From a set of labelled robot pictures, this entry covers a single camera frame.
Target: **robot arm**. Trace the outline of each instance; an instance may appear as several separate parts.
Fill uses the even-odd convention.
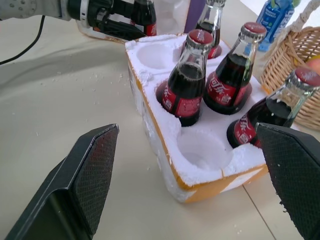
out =
[[[128,41],[145,34],[131,24],[109,17],[118,14],[130,19],[132,12],[133,4],[123,0],[0,0],[0,20],[35,15],[65,21],[75,19],[85,28]]]

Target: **white table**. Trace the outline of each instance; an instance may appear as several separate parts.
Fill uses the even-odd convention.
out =
[[[255,18],[228,0],[223,39],[232,45],[241,25]],[[1,59],[30,44],[39,24],[40,17],[1,22]],[[95,240],[302,239],[269,176],[203,202],[176,202],[144,134],[127,69],[122,44],[88,38],[74,21],[53,18],[34,48],[0,67],[0,239],[76,139],[111,123],[120,134]]]

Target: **cola bottle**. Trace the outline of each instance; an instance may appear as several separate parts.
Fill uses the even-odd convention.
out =
[[[206,0],[202,14],[195,26],[195,29],[201,29],[209,32],[213,37],[213,45],[208,54],[208,59],[217,57],[220,43],[220,25],[222,11],[226,0]],[[186,42],[183,43],[182,52],[185,49]]]
[[[190,31],[185,50],[162,90],[161,105],[179,118],[182,127],[195,124],[200,117],[207,57],[212,44],[213,37],[209,32],[200,29]]]
[[[146,36],[157,35],[157,17],[153,0],[134,0],[130,24]]]
[[[304,102],[320,89],[320,76],[313,70],[298,67],[285,80],[284,85],[265,97],[239,120],[230,124],[226,135],[233,148],[251,143],[260,147],[256,123],[290,128]]]
[[[242,26],[234,46],[208,77],[203,100],[209,108],[226,115],[242,109],[251,93],[249,81],[256,51],[266,32],[266,28],[256,22]]]

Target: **blue bottle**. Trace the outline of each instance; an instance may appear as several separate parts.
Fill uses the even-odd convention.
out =
[[[275,38],[286,27],[301,0],[268,0],[256,20],[267,32],[258,50],[267,52]]]

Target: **styrofoam box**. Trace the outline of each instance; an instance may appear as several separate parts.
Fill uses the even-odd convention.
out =
[[[186,26],[190,0],[153,0],[156,13],[157,34],[178,34],[183,33]],[[110,15],[110,20],[130,23],[130,19],[119,14]],[[108,36],[104,33],[94,31],[92,27],[82,26],[80,21],[76,21],[79,31],[93,38],[110,40],[115,42],[125,42],[123,39]]]
[[[136,108],[165,185],[179,202],[191,203],[255,180],[268,169],[261,149],[249,143],[232,149],[226,136],[229,124],[265,97],[254,77],[252,94],[240,112],[222,115],[202,101],[200,119],[190,127],[181,127],[157,101],[155,91],[175,67],[185,39],[185,34],[144,37],[127,42],[125,49]],[[207,61],[206,77],[229,51],[223,41],[220,46],[221,56]]]

